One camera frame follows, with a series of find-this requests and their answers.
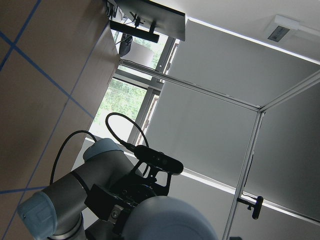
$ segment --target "trees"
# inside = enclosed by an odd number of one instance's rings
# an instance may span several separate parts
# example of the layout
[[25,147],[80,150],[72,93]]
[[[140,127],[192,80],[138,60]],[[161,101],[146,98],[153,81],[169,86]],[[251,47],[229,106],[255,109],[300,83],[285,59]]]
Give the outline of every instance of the trees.
[[94,123],[105,124],[101,117],[105,112],[117,112],[136,120],[147,90],[132,84],[112,79],[101,105],[94,118]]

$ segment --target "blue tape line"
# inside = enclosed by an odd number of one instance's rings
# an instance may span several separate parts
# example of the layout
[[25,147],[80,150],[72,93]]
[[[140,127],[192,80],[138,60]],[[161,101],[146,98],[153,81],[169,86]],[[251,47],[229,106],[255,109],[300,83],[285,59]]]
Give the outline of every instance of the blue tape line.
[[[106,24],[106,25],[104,26],[103,31],[101,32],[101,34],[104,32],[104,30],[105,30],[105,28],[107,27],[107,25],[108,25],[108,24]],[[56,83],[45,71],[43,71],[34,61],[32,61],[31,58],[29,58],[20,48],[18,48],[14,43],[12,43],[4,34],[2,34],[2,35],[3,35],[3,36],[1,36],[1,37],[2,37],[6,42],[8,42],[13,49],[15,49],[25,60],[27,60],[34,68],[36,68],[40,73],[42,73],[42,74],[43,74],[52,84],[54,84],[60,91],[62,91],[66,96],[68,96],[68,100],[67,100],[66,104],[64,105],[64,107],[63,107],[63,109],[62,109],[62,111],[61,111],[61,114],[60,114],[60,116],[59,116],[59,118],[58,118],[58,120],[57,120],[57,122],[56,122],[56,124],[55,124],[55,126],[54,126],[54,128],[53,128],[53,130],[52,130],[52,132],[51,132],[51,134],[50,134],[50,136],[49,136],[49,139],[48,139],[48,141],[47,141],[47,143],[46,143],[46,145],[45,145],[45,147],[44,147],[44,149],[43,149],[43,151],[42,151],[42,153],[41,153],[41,155],[40,155],[40,158],[39,158],[39,160],[38,160],[38,162],[37,162],[37,164],[36,164],[36,166],[35,166],[32,174],[31,174],[31,177],[30,177],[30,179],[29,179],[29,181],[28,181],[28,183],[27,183],[27,185],[26,185],[26,187],[25,187],[25,189],[24,189],[24,191],[23,191],[23,194],[22,194],[22,196],[21,196],[21,198],[20,198],[20,200],[19,200],[19,202],[18,202],[18,204],[17,204],[17,207],[16,207],[16,209],[15,209],[13,215],[12,215],[12,218],[11,218],[11,220],[10,220],[10,222],[9,222],[9,224],[8,224],[8,226],[7,226],[4,234],[3,234],[3,236],[2,236],[2,239],[1,239],[1,240],[4,240],[4,238],[5,238],[8,230],[9,230],[11,224],[12,224],[12,221],[13,221],[16,213],[17,213],[18,206],[20,205],[20,203],[21,203],[21,201],[22,201],[22,199],[23,199],[23,197],[24,197],[27,189],[29,189],[28,186],[29,186],[29,184],[30,184],[30,182],[31,182],[31,180],[32,180],[32,178],[33,178],[33,176],[34,176],[34,174],[35,174],[38,166],[39,166],[39,163],[40,163],[40,161],[41,161],[41,159],[42,159],[45,151],[47,150],[47,147],[48,147],[48,145],[49,145],[49,142],[51,141],[51,138],[52,138],[52,136],[53,136],[53,134],[54,134],[54,132],[55,132],[55,130],[56,130],[56,128],[57,128],[58,123],[60,122],[60,119],[61,119],[61,117],[62,117],[62,115],[63,115],[63,113],[64,113],[64,111],[65,111],[65,109],[66,109],[66,106],[67,106],[69,100],[72,100],[75,104],[77,104],[77,105],[78,105],[85,113],[87,113],[92,119],[94,119],[95,117],[92,116],[83,106],[81,106],[79,102],[77,102],[73,97],[71,97],[70,94],[68,94],[68,93],[67,93],[58,83]],[[85,61],[85,64],[84,64],[84,66],[83,66],[83,68],[82,68],[82,70],[81,70],[81,72],[80,72],[80,74],[79,74],[79,77],[78,77],[77,81],[75,82],[75,84],[74,84],[74,86],[73,86],[73,88],[72,88],[71,94],[73,93],[74,89],[76,88],[76,85],[78,84],[78,81],[79,81],[79,79],[80,79],[80,77],[81,77],[81,75],[82,75],[82,73],[83,73],[83,70],[85,69],[85,67],[86,67],[86,65],[87,65],[87,63],[88,63],[88,61],[89,61],[89,58],[90,58],[90,56],[91,56],[94,48],[96,47],[96,45],[97,45],[100,37],[98,38],[97,42],[95,43],[95,45],[93,46],[91,52],[89,53],[89,56],[87,57],[87,59],[86,59],[86,61]]]
[[[59,121],[60,121],[60,119],[61,119],[61,117],[62,117],[62,115],[63,115],[63,113],[64,113],[64,111],[65,111],[65,109],[66,109],[66,105],[64,106],[63,110],[61,111],[60,116],[59,116],[58,120],[56,121],[56,123],[55,123],[55,125],[54,125],[54,127],[53,127],[53,130],[52,130],[52,132],[51,132],[51,134],[50,134],[50,136],[49,136],[48,141],[46,142],[46,144],[45,144],[45,146],[44,146],[44,149],[43,149],[43,151],[42,151],[42,153],[41,153],[41,155],[40,155],[40,157],[39,157],[38,162],[37,162],[36,165],[35,165],[35,168],[34,168],[32,174],[31,174],[31,177],[29,178],[29,181],[27,182],[27,184],[26,184],[26,186],[25,186],[26,189],[28,188],[28,186],[29,186],[32,178],[34,177],[34,174],[35,174],[35,172],[36,172],[36,170],[37,170],[37,168],[38,168],[38,166],[39,166],[39,163],[40,163],[43,155],[45,154],[45,152],[46,152],[46,150],[47,150],[47,147],[48,147],[48,145],[49,145],[49,142],[50,142],[52,136],[54,135],[54,132],[55,132],[55,130],[56,130],[56,128],[57,128],[57,125],[58,125],[58,123],[59,123]],[[9,228],[10,228],[10,226],[11,226],[11,223],[12,223],[13,219],[15,218],[16,213],[17,213],[18,206],[20,205],[20,203],[21,203],[21,201],[22,201],[22,198],[24,197],[25,193],[26,193],[26,191],[23,192],[23,194],[22,194],[22,196],[21,196],[21,198],[20,198],[20,200],[19,200],[19,202],[18,202],[18,204],[17,204],[17,206],[16,206],[16,208],[15,208],[15,211],[14,211],[14,213],[13,213],[13,215],[12,215],[12,218],[11,218],[11,220],[10,220],[10,222],[9,222],[9,224],[8,224],[8,226],[7,226],[4,234],[3,234],[2,240],[5,239],[5,236],[6,236],[8,230],[9,230]]]
[[89,53],[89,56],[86,58],[85,63],[84,63],[84,65],[83,65],[83,68],[82,68],[81,71],[80,71],[80,74],[79,74],[79,76],[78,76],[78,78],[77,78],[77,80],[76,80],[76,82],[75,82],[75,84],[74,84],[74,86],[73,86],[73,88],[72,88],[72,90],[71,90],[70,95],[72,95],[72,93],[74,92],[74,90],[75,90],[75,88],[76,88],[76,86],[77,86],[77,84],[78,84],[78,82],[79,82],[79,80],[80,80],[80,78],[81,78],[81,76],[82,76],[82,73],[83,73],[84,69],[86,68],[86,66],[87,66],[87,64],[88,64],[89,58],[91,57],[94,49],[96,48],[96,46],[97,46],[97,44],[98,44],[98,42],[99,42],[99,39],[101,38],[101,36],[102,36],[102,34],[104,33],[104,31],[105,31],[106,27],[108,26],[108,24],[109,24],[109,23],[107,23],[107,24],[104,26],[102,32],[100,33],[100,37],[98,38],[98,40],[97,40],[96,43],[94,44],[93,48],[91,49],[91,51],[90,51],[90,53]]
[[0,37],[6,41],[10,46],[14,46],[15,44],[2,32],[0,31]]
[[88,114],[90,118],[95,119],[95,117],[90,112],[88,112],[79,102],[77,102],[72,96],[70,96],[69,99],[73,101],[76,105],[78,105],[78,107],[81,108],[86,114]]
[[25,22],[24,22],[24,24],[23,24],[20,32],[19,32],[18,35],[16,36],[16,38],[15,38],[15,40],[14,40],[14,44],[17,44],[17,42],[18,42],[19,39],[21,38],[22,34],[24,33],[26,27],[28,26],[31,18],[34,16],[34,14],[35,14],[37,8],[39,7],[39,4],[40,4],[40,3],[41,3],[41,0],[38,0],[38,1],[35,3],[33,9],[31,10],[31,12],[30,12],[30,14],[29,14],[29,16],[28,16],[27,19],[25,20]]
[[10,45],[9,51],[6,53],[6,55],[4,56],[4,58],[3,58],[3,60],[2,60],[2,62],[0,64],[0,72],[1,72],[2,68],[4,67],[4,65],[5,65],[5,63],[7,61],[7,59],[9,58],[9,55],[11,54],[12,50],[14,49],[13,48],[14,43],[12,41],[10,41],[10,39],[6,35],[4,35],[4,33],[2,31],[0,31],[0,37],[4,41],[6,41],[7,44]]
[[[21,195],[21,197],[20,197],[20,200],[19,200],[19,202],[18,202],[18,206],[20,205],[20,203],[21,203],[21,201],[22,201],[22,198],[24,197],[25,193],[26,193],[26,191],[23,191],[23,193],[22,193],[22,195]],[[5,232],[4,232],[1,240],[4,240],[4,239],[5,239],[5,237],[6,237],[6,235],[7,235],[7,232],[8,232],[8,230],[9,230],[11,224],[12,224],[12,221],[14,220],[15,215],[16,215],[16,213],[17,213],[18,206],[15,208],[15,210],[14,210],[14,212],[13,212],[13,215],[12,215],[12,218],[10,219],[9,224],[8,224],[8,226],[6,227],[6,230],[5,230]]]
[[14,46],[14,49],[25,59],[27,60],[35,69],[37,69],[42,75],[44,75],[53,85],[55,85],[63,94],[69,97],[69,93],[67,93],[58,83],[56,83],[45,71],[43,71],[34,61],[31,60],[20,48]]
[[0,195],[1,194],[19,193],[19,192],[23,192],[23,191],[42,190],[42,189],[44,189],[46,187],[47,186],[36,186],[36,187],[29,187],[29,188],[4,190],[4,191],[0,191]]
[[1,64],[0,64],[0,71],[2,70],[2,68],[4,67],[6,61],[8,60],[8,58],[9,58],[9,56],[10,56],[10,54],[12,53],[12,51],[13,51],[13,49],[14,49],[14,46],[17,44],[17,42],[18,42],[19,39],[21,38],[22,34],[24,33],[24,31],[25,31],[26,27],[28,26],[31,18],[32,18],[33,15],[35,14],[35,12],[36,12],[36,10],[37,10],[40,2],[41,2],[41,0],[38,0],[38,1],[35,3],[35,5],[33,6],[32,10],[31,10],[31,12],[30,12],[30,14],[29,14],[29,16],[26,18],[26,20],[25,20],[22,28],[20,29],[18,35],[16,36],[16,38],[15,38],[15,40],[14,40],[14,43],[13,43],[13,44],[10,44],[10,43],[9,43],[9,44],[11,45],[11,47],[10,47],[9,51],[6,53],[6,55],[4,56],[4,58],[3,58],[3,60],[2,60],[2,62],[1,62]]

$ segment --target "window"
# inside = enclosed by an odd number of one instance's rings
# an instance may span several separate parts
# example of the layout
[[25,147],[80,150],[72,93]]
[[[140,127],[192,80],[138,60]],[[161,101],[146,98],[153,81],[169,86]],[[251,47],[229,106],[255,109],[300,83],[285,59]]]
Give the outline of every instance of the window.
[[[113,35],[115,42],[121,39],[117,32]],[[177,42],[171,37],[160,35],[159,42],[154,43],[133,38],[134,42],[153,51],[149,67],[159,72],[168,72],[177,47]],[[108,131],[105,119],[109,113],[118,112],[134,120],[143,130],[148,130],[150,120],[156,109],[160,92],[163,87],[160,79],[147,74],[119,66],[96,113],[90,132],[100,138],[111,138],[117,142]],[[126,119],[113,115],[109,119],[111,128],[120,139],[134,145],[143,144],[140,132]]]
[[[95,115],[90,132],[100,138],[113,138],[106,127],[105,119],[109,113],[117,112],[136,120],[147,90],[113,78]],[[127,141],[133,125],[120,116],[109,119],[110,126],[117,135]]]

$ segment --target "black bracket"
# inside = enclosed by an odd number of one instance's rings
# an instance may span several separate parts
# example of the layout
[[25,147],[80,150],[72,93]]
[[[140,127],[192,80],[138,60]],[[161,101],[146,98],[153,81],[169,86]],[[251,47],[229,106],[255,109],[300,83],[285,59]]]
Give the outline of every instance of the black bracket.
[[248,205],[248,210],[251,210],[251,208],[253,208],[253,213],[252,213],[252,218],[253,219],[258,219],[259,218],[259,214],[260,214],[260,210],[262,207],[262,203],[264,202],[264,198],[262,196],[258,196],[257,198],[253,198],[256,200],[255,204],[241,199],[241,198],[237,198],[236,201],[245,205]]
[[[180,161],[147,146],[133,146],[132,150],[139,159],[133,169],[110,189],[93,184],[84,201],[99,219],[114,225],[112,231],[117,235],[121,234],[127,218],[138,204],[155,196],[167,196],[171,176],[179,175],[184,170]],[[147,177],[137,171],[142,163],[146,163],[149,168]],[[158,172],[167,173],[165,186],[156,183]]]
[[154,33],[155,30],[155,24],[152,23],[151,28],[149,31],[144,31],[141,29],[138,29],[137,26],[140,24],[140,18],[137,16],[135,20],[135,26],[136,27],[131,27],[123,23],[119,23],[116,21],[110,21],[110,28],[112,30],[129,34],[132,36],[136,36],[141,39],[145,39],[154,43],[157,43],[159,41],[159,35]]

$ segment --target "window frame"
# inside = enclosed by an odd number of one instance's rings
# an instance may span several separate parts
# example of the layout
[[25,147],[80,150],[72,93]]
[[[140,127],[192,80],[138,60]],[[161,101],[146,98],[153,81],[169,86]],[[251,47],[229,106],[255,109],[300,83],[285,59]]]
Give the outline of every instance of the window frame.
[[[168,70],[167,62],[171,58],[171,54],[175,46],[175,41],[175,38],[168,36],[161,56],[159,58],[159,61],[157,63],[157,66],[155,68],[156,71],[163,73],[164,71]],[[147,117],[149,108],[152,104],[154,95],[160,95],[164,83],[161,82],[161,80],[157,77],[152,77],[151,80],[148,80],[144,77],[137,76],[135,74],[120,69],[117,69],[115,71],[112,78],[146,89],[146,94],[143,98],[141,107],[135,119],[135,122],[139,125],[140,128],[142,128],[145,118]],[[127,142],[135,144],[138,140],[139,134],[139,130],[136,127],[133,127]]]

